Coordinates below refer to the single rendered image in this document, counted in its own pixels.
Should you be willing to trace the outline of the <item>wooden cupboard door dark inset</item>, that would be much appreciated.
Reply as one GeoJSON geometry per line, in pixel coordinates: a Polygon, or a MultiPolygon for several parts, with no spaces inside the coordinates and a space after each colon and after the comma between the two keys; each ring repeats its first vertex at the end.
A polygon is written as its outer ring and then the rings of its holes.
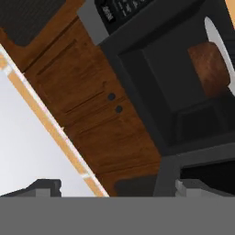
{"type": "Polygon", "coordinates": [[[157,162],[96,177],[110,196],[152,196],[159,168],[157,162]]]}
{"type": "Polygon", "coordinates": [[[84,0],[0,0],[0,44],[24,72],[76,20],[84,0]]]}

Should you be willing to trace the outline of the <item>white round microwave plate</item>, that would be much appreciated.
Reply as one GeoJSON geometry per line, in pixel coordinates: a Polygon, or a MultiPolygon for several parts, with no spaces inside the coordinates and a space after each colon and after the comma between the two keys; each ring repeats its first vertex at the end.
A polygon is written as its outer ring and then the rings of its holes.
{"type": "Polygon", "coordinates": [[[232,92],[232,94],[235,96],[235,69],[233,68],[233,64],[229,56],[229,52],[226,49],[224,40],[220,36],[216,26],[214,25],[213,21],[209,17],[205,17],[205,29],[207,32],[208,40],[210,42],[214,42],[217,45],[222,55],[222,58],[227,66],[227,69],[229,72],[229,78],[230,78],[229,89],[232,92]]]}

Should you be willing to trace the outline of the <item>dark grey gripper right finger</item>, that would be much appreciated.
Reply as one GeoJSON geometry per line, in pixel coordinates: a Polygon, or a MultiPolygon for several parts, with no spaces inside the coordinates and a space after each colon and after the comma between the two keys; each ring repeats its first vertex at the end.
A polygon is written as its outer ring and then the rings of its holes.
{"type": "Polygon", "coordinates": [[[196,179],[175,181],[176,197],[234,197],[234,195],[211,188],[196,179]]]}

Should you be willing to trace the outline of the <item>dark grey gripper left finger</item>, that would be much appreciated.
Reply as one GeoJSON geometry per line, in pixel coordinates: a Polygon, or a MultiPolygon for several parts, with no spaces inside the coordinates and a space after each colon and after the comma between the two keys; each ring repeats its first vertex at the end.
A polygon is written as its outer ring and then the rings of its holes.
{"type": "Polygon", "coordinates": [[[60,179],[38,179],[26,188],[4,194],[3,197],[61,197],[60,179]]]}

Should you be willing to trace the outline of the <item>black and grey microwave oven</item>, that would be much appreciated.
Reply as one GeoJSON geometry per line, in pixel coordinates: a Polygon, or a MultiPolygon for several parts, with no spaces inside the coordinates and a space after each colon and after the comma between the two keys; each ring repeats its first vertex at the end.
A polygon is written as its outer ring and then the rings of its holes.
{"type": "Polygon", "coordinates": [[[161,155],[235,142],[235,104],[205,95],[187,51],[205,17],[235,39],[225,0],[84,0],[78,17],[161,155]]]}

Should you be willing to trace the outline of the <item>brown wooden cupboard door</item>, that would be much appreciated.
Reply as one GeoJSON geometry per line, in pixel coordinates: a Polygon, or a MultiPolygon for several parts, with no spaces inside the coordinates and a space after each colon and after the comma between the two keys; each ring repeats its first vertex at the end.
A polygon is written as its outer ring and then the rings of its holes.
{"type": "Polygon", "coordinates": [[[56,116],[67,115],[98,95],[124,95],[106,56],[79,19],[26,70],[26,77],[56,116]]]}
{"type": "Polygon", "coordinates": [[[65,128],[94,173],[157,163],[160,154],[130,101],[123,97],[65,128]],[[116,113],[115,108],[123,111],[116,113]]]}

